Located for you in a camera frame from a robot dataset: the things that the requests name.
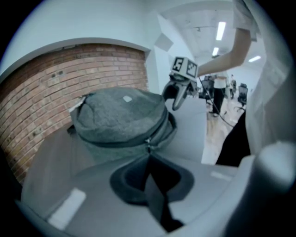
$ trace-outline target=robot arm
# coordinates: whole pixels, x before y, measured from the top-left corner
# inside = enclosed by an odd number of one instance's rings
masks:
[[[187,95],[195,96],[198,92],[196,76],[197,64],[186,57],[176,57],[171,68],[170,81],[166,84],[162,96],[174,99],[173,110],[178,110]]]

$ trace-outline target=office chair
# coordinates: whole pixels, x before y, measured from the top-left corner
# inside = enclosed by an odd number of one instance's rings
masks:
[[[198,95],[198,97],[201,99],[205,99],[208,105],[212,105],[208,102],[208,100],[214,97],[214,81],[209,80],[208,77],[205,77],[204,80],[201,81],[201,83],[203,85],[203,91]]]
[[[247,93],[248,93],[248,88],[246,84],[241,83],[239,86],[239,97],[237,98],[237,101],[241,103],[241,107],[234,107],[234,108],[238,108],[237,112],[239,110],[245,110],[244,106],[247,104]]]

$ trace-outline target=wooden floor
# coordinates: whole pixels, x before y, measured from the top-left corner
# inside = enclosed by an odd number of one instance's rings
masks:
[[[241,107],[241,103],[237,101],[237,95],[232,100],[224,99],[221,115],[231,125],[235,125],[243,114],[243,110],[237,111],[236,106]],[[207,137],[203,150],[203,164],[215,164],[220,154],[223,142],[230,133],[232,127],[226,124],[220,117],[213,117],[211,113],[207,113]]]

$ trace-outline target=white tape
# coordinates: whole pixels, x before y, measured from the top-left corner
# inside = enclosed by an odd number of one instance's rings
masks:
[[[79,106],[81,106],[82,103],[85,101],[85,99],[86,99],[85,96],[82,97],[81,100],[80,100],[76,105],[74,105],[73,107],[71,107],[71,108],[69,109],[69,113],[71,113],[74,109],[76,109],[76,108],[78,108]]]
[[[82,203],[86,199],[85,192],[74,188],[69,197],[62,205],[50,216],[48,223],[58,230],[65,230]]]
[[[213,176],[213,177],[215,177],[217,179],[226,180],[228,182],[232,180],[231,176],[224,175],[224,174],[218,173],[216,171],[212,171],[211,176]]]
[[[129,103],[129,102],[131,102],[131,101],[133,100],[133,99],[130,98],[128,95],[125,95],[125,96],[123,97],[123,99],[124,99],[124,101],[127,102],[127,103]]]

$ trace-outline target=black cable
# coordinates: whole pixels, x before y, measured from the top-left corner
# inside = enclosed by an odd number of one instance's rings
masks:
[[[217,106],[214,104],[214,101],[212,101],[212,98],[210,97],[208,91],[204,88],[204,85],[203,85],[203,83],[202,83],[202,80],[200,79],[200,77],[198,77],[198,78],[199,78],[200,83],[202,84],[203,90],[206,91],[206,93],[208,94],[208,96],[209,96],[209,98],[210,98],[210,101],[212,102],[213,106],[215,106],[216,110],[218,111],[218,108],[217,108]],[[220,118],[222,118],[222,120],[223,120],[226,124],[228,124],[230,127],[234,127],[234,126],[232,126],[229,122],[227,122],[227,121],[221,116],[220,113],[219,113],[219,116],[220,116]]]

